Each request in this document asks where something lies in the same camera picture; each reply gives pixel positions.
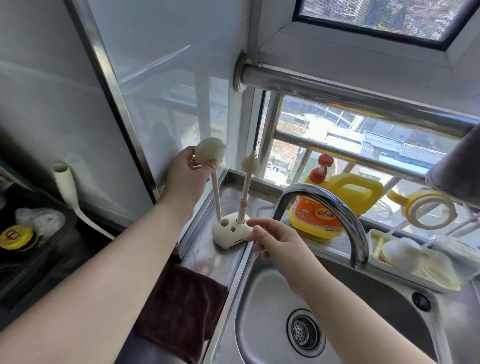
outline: dark cloth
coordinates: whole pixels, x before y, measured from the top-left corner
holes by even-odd
[[[228,288],[179,265],[171,265],[138,317],[135,334],[189,364],[197,364],[228,296]]]
[[[480,208],[480,125],[427,173],[431,188]]]

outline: brush holder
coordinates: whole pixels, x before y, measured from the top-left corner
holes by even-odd
[[[245,222],[239,224],[237,222],[238,212],[222,217],[222,222],[215,223],[213,226],[213,239],[218,246],[223,249],[228,249],[234,245],[237,245],[253,231],[253,228],[248,226],[246,220],[249,219],[245,215]]]

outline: faucet spout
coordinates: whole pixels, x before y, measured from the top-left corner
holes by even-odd
[[[313,184],[296,183],[287,187],[276,204],[273,220],[280,221],[290,200],[296,196],[305,196],[315,200],[335,214],[342,223],[352,246],[350,265],[353,268],[365,268],[368,262],[369,248],[367,235],[360,221],[342,200],[327,190]]]

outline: sink basin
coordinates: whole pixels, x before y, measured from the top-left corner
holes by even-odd
[[[438,305],[421,288],[399,283],[318,258],[324,267],[354,291],[388,323],[437,361]],[[412,294],[420,292],[431,304],[418,309]],[[303,300],[268,261],[251,253],[235,298],[204,363],[341,363]]]

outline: black window seal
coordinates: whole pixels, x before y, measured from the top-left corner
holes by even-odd
[[[295,4],[295,10],[293,12],[293,22],[323,26],[326,28],[337,29],[348,33],[363,34],[374,38],[386,39],[397,43],[410,44],[422,48],[440,50],[445,52],[448,50],[448,48],[452,45],[453,41],[457,38],[463,28],[470,21],[473,14],[475,14],[476,11],[479,9],[480,0],[469,1],[467,6],[465,6],[459,14],[457,14],[456,18],[458,18],[458,20],[454,20],[453,24],[448,29],[447,37],[443,41],[435,41],[414,36],[405,36],[402,34],[389,33],[382,30],[369,29],[357,25],[300,15],[302,5],[303,0],[297,0]]]

